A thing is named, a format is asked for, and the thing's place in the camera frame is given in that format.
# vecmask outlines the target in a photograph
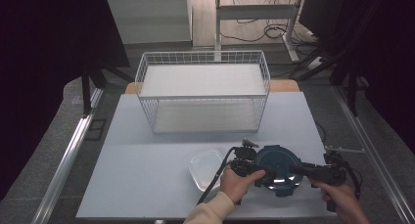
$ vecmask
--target metal frame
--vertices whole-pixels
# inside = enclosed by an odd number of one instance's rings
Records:
[[[360,120],[357,116],[354,116],[352,111],[348,108],[346,102],[346,96],[342,90],[342,87],[333,87],[335,95],[338,99],[339,104],[344,111],[348,122],[350,123],[351,128],[357,136],[357,139],[360,141],[365,154],[369,158],[375,172],[377,173],[379,180],[385,188],[394,208],[396,209],[397,214],[399,215],[402,223],[411,224],[415,223],[415,216],[411,210],[406,197],[399,188],[399,185],[394,181],[392,175],[388,171],[387,167],[383,163],[381,157],[376,151],[375,145],[373,145],[370,140],[369,135],[366,133],[363,125],[360,123]]]
[[[220,0],[215,0],[216,4],[216,25],[214,35],[214,50],[221,50],[220,21],[226,20],[278,20],[288,19],[289,24],[283,41],[293,63],[299,63],[300,59],[296,49],[291,42],[291,37],[299,14],[301,0],[295,4],[286,5],[238,5],[220,6]]]
[[[67,150],[49,184],[48,190],[40,203],[31,223],[42,224],[48,223],[49,218],[52,214],[55,204],[58,201],[59,195],[65,186],[67,178],[69,176],[72,165],[76,159],[76,155],[79,151],[80,145],[82,144],[83,138],[85,137],[86,131],[94,117],[96,107],[101,99],[103,90],[95,89],[91,97],[91,112],[90,114],[83,117],[78,125],[76,126],[75,132],[70,139]]]

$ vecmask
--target sleeve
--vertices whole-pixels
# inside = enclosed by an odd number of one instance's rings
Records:
[[[222,223],[223,220],[235,209],[235,204],[226,194],[218,192],[216,197],[208,203],[200,203],[189,214],[184,223]]]

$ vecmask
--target white wire basket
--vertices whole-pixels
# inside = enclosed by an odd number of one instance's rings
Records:
[[[154,133],[256,132],[269,84],[262,51],[145,53],[135,78]]]

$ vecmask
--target desk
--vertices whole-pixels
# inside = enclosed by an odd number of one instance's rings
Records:
[[[295,84],[274,81],[273,85]],[[201,196],[187,162],[207,150],[222,156],[247,137],[279,144],[302,161],[324,163],[324,148],[302,92],[270,93],[257,133],[155,135],[137,96],[121,96],[77,218],[184,219]],[[307,179],[291,197],[251,187],[230,219],[332,216]]]

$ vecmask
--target clear plastic container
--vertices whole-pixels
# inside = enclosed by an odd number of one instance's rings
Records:
[[[205,152],[188,162],[190,173],[199,190],[204,192],[208,188],[221,163],[222,157],[216,150]],[[217,191],[219,185],[219,180],[217,180],[211,191]]]

